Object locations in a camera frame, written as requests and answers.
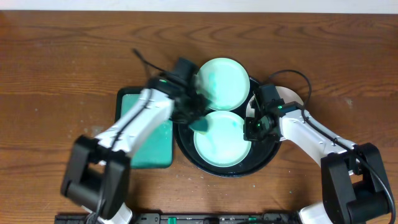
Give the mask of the dark green sponge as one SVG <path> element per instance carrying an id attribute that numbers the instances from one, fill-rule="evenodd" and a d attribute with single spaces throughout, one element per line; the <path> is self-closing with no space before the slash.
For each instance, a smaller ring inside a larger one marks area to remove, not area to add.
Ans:
<path id="1" fill-rule="evenodd" d="M 200 118 L 190 123 L 188 127 L 196 133 L 206 134 L 209 128 L 209 122 L 206 118 Z"/>

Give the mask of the white plate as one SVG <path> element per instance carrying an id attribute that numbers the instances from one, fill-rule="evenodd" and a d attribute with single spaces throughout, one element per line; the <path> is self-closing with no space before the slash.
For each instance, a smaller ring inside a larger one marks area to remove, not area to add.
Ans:
<path id="1" fill-rule="evenodd" d="M 285 103 L 290 103 L 290 102 L 297 102 L 300 105 L 303 105 L 304 102 L 301 99 L 301 97 L 299 97 L 299 95 L 294 92 L 293 90 L 283 87 L 283 86 L 276 86 L 276 90 L 279 94 L 279 96 L 285 101 Z M 254 107 L 251 105 L 251 103 L 254 101 L 254 96 L 252 96 L 249 100 L 249 103 L 246 106 L 246 116 L 247 117 L 254 117 L 255 115 L 255 109 Z"/>

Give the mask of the mint green plate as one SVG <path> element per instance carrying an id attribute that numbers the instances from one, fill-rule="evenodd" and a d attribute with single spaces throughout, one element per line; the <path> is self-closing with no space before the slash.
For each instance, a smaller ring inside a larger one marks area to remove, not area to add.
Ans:
<path id="1" fill-rule="evenodd" d="M 214 111 L 205 116 L 208 130 L 195 132 L 193 142 L 198 155 L 216 167 L 231 167 L 249 153 L 251 142 L 244 140 L 244 120 L 230 111 Z"/>
<path id="2" fill-rule="evenodd" d="M 237 61 L 214 58 L 199 69 L 195 88 L 208 100 L 210 109 L 231 111 L 246 101 L 250 80 L 245 68 Z"/>

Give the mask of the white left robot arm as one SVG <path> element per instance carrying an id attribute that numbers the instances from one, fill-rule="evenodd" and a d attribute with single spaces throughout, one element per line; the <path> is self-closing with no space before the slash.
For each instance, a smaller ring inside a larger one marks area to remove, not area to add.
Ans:
<path id="1" fill-rule="evenodd" d="M 129 223 L 132 212 L 124 202 L 135 153 L 163 122 L 192 124 L 207 106 L 194 85 L 150 79 L 136 104 L 110 128 L 75 140 L 62 195 L 90 211 L 87 223 Z"/>

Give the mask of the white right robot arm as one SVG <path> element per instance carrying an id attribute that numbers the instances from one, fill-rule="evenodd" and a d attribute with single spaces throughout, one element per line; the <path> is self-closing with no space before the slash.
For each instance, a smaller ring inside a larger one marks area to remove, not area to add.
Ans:
<path id="1" fill-rule="evenodd" d="M 302 223 L 366 223 L 389 214 L 396 205 L 379 149 L 341 138 L 315 120 L 299 103 L 253 100 L 252 116 L 244 120 L 244 137 L 293 142 L 321 168 L 322 202 L 301 209 Z"/>

